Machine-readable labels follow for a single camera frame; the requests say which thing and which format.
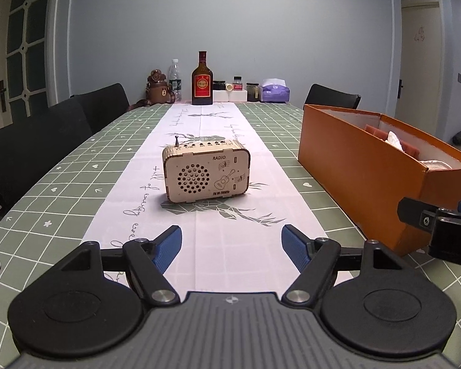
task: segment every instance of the red cloth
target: red cloth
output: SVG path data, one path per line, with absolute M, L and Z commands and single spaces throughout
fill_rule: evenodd
M 382 131 L 380 129 L 377 129 L 374 126 L 365 125 L 364 130 L 366 132 L 370 133 L 371 135 L 376 136 L 378 139 L 381 139 L 381 140 L 384 140 L 384 141 L 387 140 L 388 133 L 384 132 L 384 131 Z M 414 147 L 411 144 L 405 143 L 404 141 L 401 141 L 401 140 L 400 140 L 400 144 L 401 144 L 401 147 L 403 148 L 403 151 L 405 153 L 407 153 L 409 156 L 411 156 L 411 157 L 413 157 L 415 159 L 418 159 L 418 156 L 420 155 L 420 150 L 418 148 Z

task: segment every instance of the door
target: door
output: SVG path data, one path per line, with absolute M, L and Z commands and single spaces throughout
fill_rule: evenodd
M 438 119 L 442 48 L 439 3 L 402 8 L 403 88 L 395 117 L 431 135 Z
M 48 0 L 0 0 L 0 127 L 48 108 Z

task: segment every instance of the wooden radio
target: wooden radio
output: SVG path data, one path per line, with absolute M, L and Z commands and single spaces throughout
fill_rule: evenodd
M 237 140 L 169 145 L 162 151 L 166 193 L 173 203 L 244 193 L 250 154 Z

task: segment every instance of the brown liquor bottle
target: brown liquor bottle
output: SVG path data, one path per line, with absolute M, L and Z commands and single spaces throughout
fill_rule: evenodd
M 191 75 L 191 104 L 213 104 L 213 73 L 207 67 L 207 52 L 199 52 L 198 68 Z

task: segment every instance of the dining table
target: dining table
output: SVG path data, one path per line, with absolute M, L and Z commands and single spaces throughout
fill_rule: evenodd
M 18 356 L 10 302 L 86 240 L 117 248 L 180 226 L 183 246 L 165 276 L 181 299 L 190 290 L 280 296 L 298 275 L 280 245 L 288 223 L 311 239 L 361 248 L 362 231 L 297 160 L 302 115 L 292 104 L 157 104 L 123 114 L 58 162 L 0 222 L 0 368 Z M 170 203 L 162 150 L 176 136 L 239 140 L 251 154 L 247 192 Z M 461 367 L 461 266 L 427 248 L 403 259 L 453 300 L 457 323 L 444 354 Z M 357 275 L 343 272 L 337 283 Z M 124 273 L 105 276 L 126 284 Z

